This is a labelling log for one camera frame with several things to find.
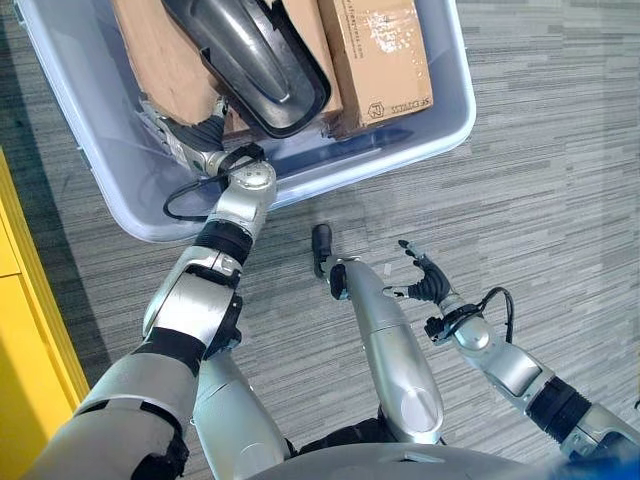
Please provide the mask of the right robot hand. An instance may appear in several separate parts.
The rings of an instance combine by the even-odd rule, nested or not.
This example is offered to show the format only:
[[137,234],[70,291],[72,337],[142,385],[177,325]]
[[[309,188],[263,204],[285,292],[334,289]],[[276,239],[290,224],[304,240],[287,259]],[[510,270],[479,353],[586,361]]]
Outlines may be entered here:
[[423,278],[408,286],[386,286],[383,293],[392,298],[409,298],[439,305],[452,291],[448,277],[414,243],[401,239],[398,244],[413,259],[413,265],[423,273]]

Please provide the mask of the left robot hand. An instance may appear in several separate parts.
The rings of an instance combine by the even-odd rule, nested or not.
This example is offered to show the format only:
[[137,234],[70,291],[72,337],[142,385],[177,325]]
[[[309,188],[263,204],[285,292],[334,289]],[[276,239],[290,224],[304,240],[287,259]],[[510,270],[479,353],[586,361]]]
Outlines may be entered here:
[[214,177],[226,156],[223,134],[229,110],[228,100],[219,96],[213,113],[194,125],[183,125],[155,108],[146,94],[139,97],[138,117],[163,148],[183,168],[205,178]]

